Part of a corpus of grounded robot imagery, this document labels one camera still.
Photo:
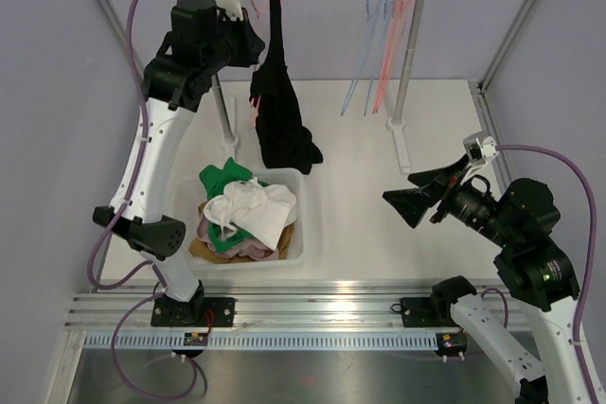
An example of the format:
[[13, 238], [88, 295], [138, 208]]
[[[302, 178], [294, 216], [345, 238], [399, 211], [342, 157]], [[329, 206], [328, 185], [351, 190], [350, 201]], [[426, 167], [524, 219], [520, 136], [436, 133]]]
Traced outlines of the black tank top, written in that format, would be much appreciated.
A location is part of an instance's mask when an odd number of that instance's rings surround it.
[[303, 125], [285, 59], [281, 0], [269, 0], [270, 37], [265, 59], [253, 73], [250, 101], [261, 159], [268, 168], [294, 168], [304, 175], [323, 162], [312, 133]]

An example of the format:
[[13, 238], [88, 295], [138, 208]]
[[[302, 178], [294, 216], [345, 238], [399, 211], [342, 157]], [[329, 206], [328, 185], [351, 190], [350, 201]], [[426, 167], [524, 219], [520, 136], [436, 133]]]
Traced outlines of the blue hanger with white top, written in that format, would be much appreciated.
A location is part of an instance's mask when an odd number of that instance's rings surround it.
[[377, 16], [377, 8], [373, 9], [370, 6], [370, 0], [365, 0], [365, 33], [364, 33], [364, 37], [363, 37], [362, 42], [358, 49], [355, 71], [350, 80], [346, 96], [342, 103], [341, 110], [340, 110], [340, 116], [344, 116], [347, 113], [349, 104], [353, 98], [353, 95], [357, 89], [360, 77], [365, 68], [365, 64], [367, 61], [367, 54], [369, 52], [369, 48], [370, 48], [372, 38], [374, 35], [374, 30], [376, 27], [376, 16]]

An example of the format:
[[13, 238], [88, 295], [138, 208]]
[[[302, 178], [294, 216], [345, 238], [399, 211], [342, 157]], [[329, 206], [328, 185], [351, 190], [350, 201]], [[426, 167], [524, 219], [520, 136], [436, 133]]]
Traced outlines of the green tank top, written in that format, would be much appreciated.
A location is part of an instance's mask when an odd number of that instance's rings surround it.
[[[236, 163], [232, 158], [226, 160], [223, 168], [209, 165], [199, 173], [199, 179], [205, 188], [208, 202], [217, 196], [221, 196], [227, 184], [248, 182], [252, 178], [253, 172]], [[208, 242], [214, 247], [214, 251], [221, 255], [226, 254], [245, 240], [254, 238], [252, 234], [241, 228], [236, 228], [236, 230], [227, 229], [224, 232], [220, 224], [211, 220], [208, 222], [207, 236]]]

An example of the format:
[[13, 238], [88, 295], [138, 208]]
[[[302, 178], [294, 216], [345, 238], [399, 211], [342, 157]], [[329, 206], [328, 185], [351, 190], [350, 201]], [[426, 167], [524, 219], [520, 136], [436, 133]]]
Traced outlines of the blue hanger with mauve top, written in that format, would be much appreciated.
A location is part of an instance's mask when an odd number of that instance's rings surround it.
[[370, 76], [365, 99], [364, 115], [370, 114], [372, 111], [371, 105], [373, 102], [371, 99], [375, 93], [376, 84], [380, 77], [380, 66], [390, 21], [389, 16], [392, 9], [392, 0], [377, 0], [373, 12], [370, 12], [369, 5], [366, 6], [369, 33], [367, 54], [372, 58], [372, 65], [369, 67]]

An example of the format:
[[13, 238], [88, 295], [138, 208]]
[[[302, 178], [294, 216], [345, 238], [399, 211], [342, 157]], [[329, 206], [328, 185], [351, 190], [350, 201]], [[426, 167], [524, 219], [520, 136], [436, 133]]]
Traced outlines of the white tank top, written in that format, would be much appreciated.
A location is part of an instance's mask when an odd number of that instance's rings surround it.
[[250, 238], [273, 251], [284, 228], [296, 220], [296, 204], [296, 195], [284, 184], [262, 185], [256, 177], [228, 183], [205, 204], [208, 236], [219, 253]]

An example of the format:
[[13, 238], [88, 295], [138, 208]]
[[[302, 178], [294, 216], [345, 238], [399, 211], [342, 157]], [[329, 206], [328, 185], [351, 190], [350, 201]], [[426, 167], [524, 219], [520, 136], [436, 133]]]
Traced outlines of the pink hanger with brown top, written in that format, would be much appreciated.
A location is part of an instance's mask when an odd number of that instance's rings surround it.
[[402, 35], [401, 25], [404, 16], [406, 0], [393, 0], [391, 4], [391, 14], [384, 43], [383, 60], [377, 90], [372, 103], [373, 114], [376, 114], [383, 105], [387, 83], [391, 77], [393, 60], [395, 59], [395, 48], [399, 42], [399, 36]]

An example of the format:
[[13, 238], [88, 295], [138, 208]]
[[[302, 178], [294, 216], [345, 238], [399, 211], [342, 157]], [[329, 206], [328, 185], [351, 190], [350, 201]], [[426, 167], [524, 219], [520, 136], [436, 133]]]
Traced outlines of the pink hanger with green top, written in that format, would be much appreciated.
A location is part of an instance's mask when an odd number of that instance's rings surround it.
[[391, 78], [398, 45], [406, 30], [407, 11], [413, 0], [391, 0], [386, 9], [386, 33], [383, 40], [383, 57], [377, 88], [372, 103], [372, 113], [376, 114], [383, 106], [387, 84]]

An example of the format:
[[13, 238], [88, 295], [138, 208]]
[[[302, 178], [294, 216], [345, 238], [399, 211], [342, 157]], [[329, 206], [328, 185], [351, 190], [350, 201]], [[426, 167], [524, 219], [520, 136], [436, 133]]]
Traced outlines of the mauve tank top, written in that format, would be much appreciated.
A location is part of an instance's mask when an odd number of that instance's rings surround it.
[[211, 234], [218, 228], [201, 215], [195, 238], [189, 251], [192, 255], [203, 257], [216, 264], [231, 264], [240, 262], [260, 262], [279, 258], [279, 249], [271, 250], [254, 237], [243, 237], [235, 241], [228, 239], [227, 249], [220, 252], [219, 247], [212, 241]]

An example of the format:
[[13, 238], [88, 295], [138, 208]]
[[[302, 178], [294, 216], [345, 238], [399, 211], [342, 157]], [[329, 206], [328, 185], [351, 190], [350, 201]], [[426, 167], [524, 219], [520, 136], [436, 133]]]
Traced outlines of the brown tank top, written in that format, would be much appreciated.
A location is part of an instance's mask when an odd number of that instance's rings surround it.
[[[198, 209], [197, 209], [198, 215], [200, 216], [200, 219], [201, 219], [201, 215], [204, 214], [204, 208], [205, 208], [205, 202], [202, 202], [198, 206]], [[277, 244], [277, 246], [275, 248], [275, 250], [279, 249], [279, 258], [276, 259], [276, 260], [285, 260], [285, 259], [288, 258], [288, 252], [289, 252], [289, 248], [290, 248], [290, 244], [291, 244], [291, 241], [292, 241], [293, 234], [294, 234], [294, 224], [293, 223], [290, 224], [290, 225], [288, 225], [288, 226], [286, 226], [283, 229], [283, 231], [281, 233], [281, 236], [280, 236], [280, 239], [278, 241], [278, 244]], [[190, 251], [189, 251], [189, 247], [188, 247], [188, 252], [189, 252], [189, 254], [194, 259], [204, 259], [204, 260], [206, 260], [203, 257], [192, 255], [190, 253]], [[268, 261], [276, 261], [276, 260], [266, 260], [266, 261], [260, 261], [260, 262], [268, 262]], [[239, 264], [249, 264], [249, 263], [256, 263], [256, 262], [240, 262], [240, 263], [231, 263], [231, 264], [216, 264], [216, 263], [213, 263], [213, 262], [210, 262], [210, 263], [211, 264], [215, 264], [215, 265], [239, 265]]]

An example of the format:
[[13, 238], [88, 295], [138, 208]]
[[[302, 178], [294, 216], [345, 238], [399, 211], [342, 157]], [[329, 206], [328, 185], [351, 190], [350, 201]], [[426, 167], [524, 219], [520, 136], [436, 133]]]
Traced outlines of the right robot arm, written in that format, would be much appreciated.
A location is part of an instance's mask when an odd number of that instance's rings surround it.
[[463, 156], [447, 167], [409, 175], [411, 187], [389, 190], [383, 199], [416, 228], [430, 208], [440, 223], [453, 217], [500, 252], [493, 263], [517, 301], [540, 356], [534, 358], [494, 321], [476, 287], [462, 275], [443, 280], [427, 297], [403, 297], [392, 309], [406, 327], [458, 327], [469, 334], [506, 378], [518, 403], [602, 403], [592, 358], [574, 325], [581, 288], [572, 262], [551, 238], [561, 214], [546, 184], [522, 178], [499, 199], [481, 173], [489, 159]]

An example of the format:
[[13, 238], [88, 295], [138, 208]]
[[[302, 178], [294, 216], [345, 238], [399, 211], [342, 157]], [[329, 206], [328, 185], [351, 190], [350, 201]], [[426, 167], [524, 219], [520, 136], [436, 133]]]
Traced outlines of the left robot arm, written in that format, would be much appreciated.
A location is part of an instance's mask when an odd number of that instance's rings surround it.
[[165, 213], [169, 176], [202, 96], [219, 71], [258, 63], [264, 43], [239, 0], [177, 0], [170, 23], [143, 71], [143, 105], [121, 186], [108, 205], [95, 208], [93, 221], [159, 271], [171, 315], [193, 326], [205, 314], [204, 291], [180, 251], [186, 226]]

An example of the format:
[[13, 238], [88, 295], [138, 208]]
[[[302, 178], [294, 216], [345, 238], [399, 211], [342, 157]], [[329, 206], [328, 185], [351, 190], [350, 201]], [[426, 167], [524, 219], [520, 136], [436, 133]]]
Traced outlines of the white plastic laundry basket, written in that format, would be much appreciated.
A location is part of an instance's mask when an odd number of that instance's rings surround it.
[[301, 263], [306, 257], [312, 241], [311, 212], [304, 175], [293, 168], [255, 169], [256, 177], [262, 185], [284, 184], [297, 197], [294, 221], [294, 234], [290, 244], [288, 258], [268, 262], [256, 262], [239, 265], [215, 265], [204, 259], [194, 259], [188, 252], [190, 242], [194, 239], [195, 231], [200, 222], [198, 206], [207, 203], [206, 192], [199, 179], [199, 174], [187, 176], [179, 181], [172, 189], [169, 197], [169, 215], [181, 220], [186, 225], [184, 242], [179, 251], [185, 255], [189, 267], [199, 272], [202, 270], [261, 270]]

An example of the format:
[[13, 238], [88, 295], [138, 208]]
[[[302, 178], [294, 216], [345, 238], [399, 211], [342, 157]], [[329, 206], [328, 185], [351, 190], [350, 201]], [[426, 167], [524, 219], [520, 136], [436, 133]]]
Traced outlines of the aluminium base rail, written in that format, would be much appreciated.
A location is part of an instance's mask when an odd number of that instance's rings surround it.
[[[235, 300], [236, 331], [394, 331], [401, 316], [393, 311], [402, 297], [427, 296], [429, 281], [287, 280], [265, 283], [207, 280], [205, 294]], [[117, 290], [81, 292], [68, 306], [63, 328], [115, 327], [127, 309], [152, 294], [153, 282]]]

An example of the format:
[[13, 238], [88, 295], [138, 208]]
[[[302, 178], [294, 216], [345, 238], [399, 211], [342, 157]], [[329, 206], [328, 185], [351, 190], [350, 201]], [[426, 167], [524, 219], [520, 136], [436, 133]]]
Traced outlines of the right aluminium frame post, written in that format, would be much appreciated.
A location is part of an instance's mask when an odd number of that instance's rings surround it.
[[493, 57], [490, 60], [489, 66], [482, 78], [478, 81], [477, 88], [481, 95], [485, 95], [501, 66], [510, 54], [515, 45], [516, 40], [523, 32], [526, 22], [533, 10], [539, 5], [540, 0], [523, 0], [519, 8], [517, 8], [513, 20], [511, 21], [505, 36], [499, 43]]

